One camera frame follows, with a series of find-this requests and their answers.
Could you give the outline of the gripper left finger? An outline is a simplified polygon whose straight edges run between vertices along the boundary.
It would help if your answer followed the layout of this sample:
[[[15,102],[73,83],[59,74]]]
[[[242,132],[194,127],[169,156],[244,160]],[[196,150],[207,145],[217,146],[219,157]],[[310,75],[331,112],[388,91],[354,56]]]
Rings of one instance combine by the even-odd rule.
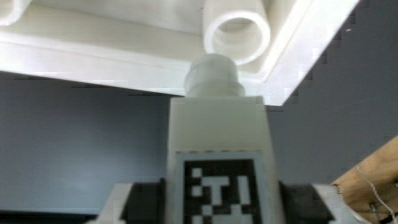
[[[118,184],[100,215],[86,224],[166,224],[166,179]]]

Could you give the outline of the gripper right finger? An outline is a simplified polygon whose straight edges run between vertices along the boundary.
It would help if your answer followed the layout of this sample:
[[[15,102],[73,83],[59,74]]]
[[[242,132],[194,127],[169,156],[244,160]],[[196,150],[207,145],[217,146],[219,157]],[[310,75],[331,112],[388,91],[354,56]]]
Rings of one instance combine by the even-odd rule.
[[[286,224],[372,224],[331,185],[279,183],[279,186]]]

